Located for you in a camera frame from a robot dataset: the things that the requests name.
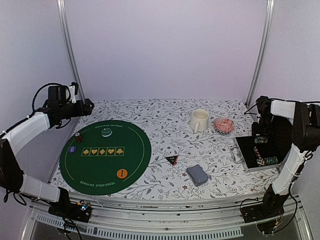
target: green poker mat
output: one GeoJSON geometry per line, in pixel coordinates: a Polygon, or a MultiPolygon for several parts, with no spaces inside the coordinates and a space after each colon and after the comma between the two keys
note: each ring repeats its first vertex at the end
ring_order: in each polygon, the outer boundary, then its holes
{"type": "Polygon", "coordinates": [[[151,144],[138,126],[107,120],[88,125],[78,133],[80,136],[73,135],[65,144],[59,162],[64,180],[76,191],[113,194],[129,187],[145,172],[151,144]]]}

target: white wall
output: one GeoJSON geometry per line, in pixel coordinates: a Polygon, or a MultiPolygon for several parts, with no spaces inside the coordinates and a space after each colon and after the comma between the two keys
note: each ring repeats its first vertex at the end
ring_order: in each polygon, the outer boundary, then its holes
{"type": "MultiPolygon", "coordinates": [[[[0,7],[0,129],[31,113],[32,98],[49,82],[73,80],[60,27],[56,0],[1,1],[0,7]]],[[[47,98],[39,94],[36,106],[47,98]]],[[[28,175],[48,181],[71,128],[50,129],[19,152],[20,167],[28,175]]],[[[22,236],[27,207],[12,196],[4,204],[0,189],[0,239],[22,236]]]]}
{"type": "MultiPolygon", "coordinates": [[[[320,100],[320,1],[275,1],[265,58],[254,101],[260,96],[320,100]]],[[[314,239],[320,239],[320,149],[295,189],[314,239]]]]}
{"type": "Polygon", "coordinates": [[[69,0],[86,97],[245,100],[266,0],[69,0]]]}

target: floral tablecloth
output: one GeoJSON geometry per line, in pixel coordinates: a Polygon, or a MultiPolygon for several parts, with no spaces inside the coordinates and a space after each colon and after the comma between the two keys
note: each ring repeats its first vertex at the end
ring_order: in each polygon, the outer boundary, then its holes
{"type": "MultiPolygon", "coordinates": [[[[95,101],[93,113],[81,117],[75,131],[105,120],[123,120],[143,129],[150,139],[152,155],[144,174],[130,187],[107,195],[137,200],[183,200],[225,198],[259,193],[278,176],[275,169],[245,173],[234,138],[251,134],[253,119],[240,101],[232,100],[105,100],[95,101]],[[202,108],[209,112],[209,128],[193,133],[191,112],[202,108]],[[234,122],[234,131],[219,134],[213,127],[217,117],[234,122]],[[173,166],[165,157],[178,155],[173,166]],[[208,174],[207,183],[196,187],[186,173],[199,164],[208,174]]],[[[77,192],[64,181],[59,166],[50,184],[77,192]]]]}

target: black triangle object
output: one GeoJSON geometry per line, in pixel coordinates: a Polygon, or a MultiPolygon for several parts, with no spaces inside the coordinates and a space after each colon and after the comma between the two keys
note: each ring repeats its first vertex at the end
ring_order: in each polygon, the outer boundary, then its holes
{"type": "Polygon", "coordinates": [[[176,165],[178,156],[166,156],[165,159],[167,159],[172,165],[176,165]]]}

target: black cable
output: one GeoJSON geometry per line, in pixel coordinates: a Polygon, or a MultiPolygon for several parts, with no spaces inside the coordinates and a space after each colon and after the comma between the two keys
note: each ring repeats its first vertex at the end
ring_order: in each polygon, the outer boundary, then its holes
{"type": "Polygon", "coordinates": [[[306,154],[304,155],[304,158],[306,161],[309,161],[310,159],[312,159],[314,156],[313,151],[309,150],[306,152],[306,154]]]}
{"type": "Polygon", "coordinates": [[[258,198],[256,198],[256,199],[253,199],[253,198],[246,198],[245,200],[243,200],[241,203],[240,203],[240,213],[243,215],[244,213],[242,212],[242,209],[241,209],[241,206],[242,206],[242,204],[245,202],[245,201],[249,201],[249,200],[251,200],[251,201],[256,201],[256,202],[258,202],[258,203],[262,203],[262,201],[259,201],[259,199],[258,198]]]}
{"type": "Polygon", "coordinates": [[[57,126],[55,129],[62,129],[62,128],[64,128],[65,126],[67,126],[70,122],[71,122],[71,118],[69,118],[69,121],[68,121],[65,125],[61,126],[61,124],[60,124],[60,125],[57,126]]]}
{"type": "Polygon", "coordinates": [[[5,190],[5,195],[3,197],[3,202],[6,203],[8,201],[8,198],[9,198],[9,194],[13,194],[13,198],[14,200],[23,205],[23,206],[27,206],[27,202],[26,200],[19,194],[19,193],[16,193],[16,192],[13,192],[13,191],[9,191],[8,189],[5,190]]]}
{"type": "Polygon", "coordinates": [[[283,228],[280,228],[279,230],[275,230],[275,231],[272,232],[272,233],[267,233],[267,234],[264,234],[264,235],[273,235],[273,234],[276,234],[276,233],[282,231],[283,229],[285,229],[286,227],[288,227],[289,224],[290,224],[290,223],[293,221],[293,219],[295,218],[296,213],[297,213],[297,210],[298,210],[298,201],[294,198],[294,196],[292,196],[292,193],[291,193],[291,187],[292,187],[292,185],[293,185],[293,183],[291,182],[290,185],[289,185],[289,195],[290,195],[290,197],[291,197],[291,198],[294,200],[294,202],[295,202],[295,210],[294,210],[294,213],[293,213],[291,219],[288,221],[288,223],[287,223],[286,225],[284,225],[283,228]]]}
{"type": "Polygon", "coordinates": [[[48,205],[50,205],[52,208],[54,208],[56,211],[58,211],[62,215],[62,220],[64,221],[64,224],[63,224],[64,235],[66,236],[66,238],[68,240],[72,240],[72,239],[68,236],[67,227],[74,228],[78,233],[79,239],[83,240],[77,225],[75,224],[75,222],[70,217],[65,215],[59,208],[57,208],[54,205],[52,205],[49,201],[46,201],[46,200],[41,200],[41,201],[46,203],[46,204],[48,204],[48,205]]]}
{"type": "Polygon", "coordinates": [[[259,230],[259,232],[260,232],[262,235],[268,236],[267,234],[264,234],[264,233],[272,232],[271,230],[272,230],[272,229],[277,229],[277,226],[280,224],[280,221],[281,221],[281,219],[283,218],[283,215],[282,215],[280,212],[279,212],[279,215],[280,215],[279,220],[275,219],[275,220],[276,220],[276,224],[275,224],[273,227],[269,228],[267,231],[265,231],[265,230],[263,230],[263,229],[261,228],[261,226],[262,226],[261,224],[259,224],[259,225],[255,224],[256,228],[259,230]]]}
{"type": "MultiPolygon", "coordinates": [[[[34,97],[33,97],[33,99],[32,99],[32,104],[31,104],[32,113],[31,113],[28,117],[26,117],[26,118],[18,121],[17,123],[15,123],[15,124],[12,125],[11,127],[9,127],[7,130],[5,130],[5,132],[1,133],[1,134],[0,134],[0,139],[2,139],[2,138],[3,138],[8,132],[10,132],[12,129],[14,129],[14,128],[17,127],[18,125],[22,124],[23,122],[27,121],[29,118],[31,118],[31,117],[36,113],[36,110],[35,110],[35,101],[36,101],[36,98],[37,98],[39,92],[40,92],[42,89],[44,89],[45,87],[47,87],[47,86],[52,86],[52,85],[53,85],[53,86],[60,86],[60,87],[66,88],[66,89],[68,90],[68,92],[69,92],[69,97],[65,100],[65,102],[66,102],[66,103],[69,102],[69,100],[70,100],[70,98],[71,98],[71,93],[70,93],[70,90],[69,90],[68,86],[62,85],[62,84],[60,84],[60,83],[52,83],[52,82],[43,85],[42,87],[40,87],[40,88],[36,91],[36,93],[35,93],[35,95],[34,95],[34,97]]],[[[46,101],[44,102],[44,104],[43,104],[43,106],[42,106],[43,108],[47,105],[47,102],[48,102],[48,100],[46,100],[46,101]]]]}
{"type": "MultiPolygon", "coordinates": [[[[261,104],[261,103],[268,101],[268,100],[279,100],[279,101],[284,101],[284,102],[300,103],[300,101],[296,101],[296,100],[285,100],[285,99],[281,99],[281,98],[268,98],[268,99],[257,102],[255,105],[250,107],[247,111],[245,111],[244,115],[247,115],[247,114],[257,115],[256,113],[250,113],[249,111],[251,109],[253,109],[255,106],[257,106],[258,104],[261,104]]],[[[304,103],[306,103],[306,104],[320,104],[320,101],[304,101],[304,103]]]]}
{"type": "Polygon", "coordinates": [[[39,92],[40,92],[42,89],[44,89],[45,87],[48,87],[48,86],[60,86],[60,87],[64,87],[65,89],[67,89],[68,92],[69,92],[69,96],[68,96],[68,98],[65,100],[65,102],[66,102],[66,103],[69,102],[69,100],[70,100],[70,98],[71,98],[71,93],[70,93],[70,90],[69,90],[68,86],[62,85],[62,84],[60,84],[60,83],[55,83],[55,82],[47,83],[47,84],[43,85],[42,87],[40,87],[40,88],[36,91],[36,93],[35,93],[35,95],[34,95],[34,97],[33,97],[33,99],[32,99],[32,104],[31,104],[32,114],[30,115],[30,117],[32,117],[32,116],[35,114],[35,112],[36,112],[36,109],[35,109],[35,101],[36,101],[36,98],[37,98],[39,92]]]}

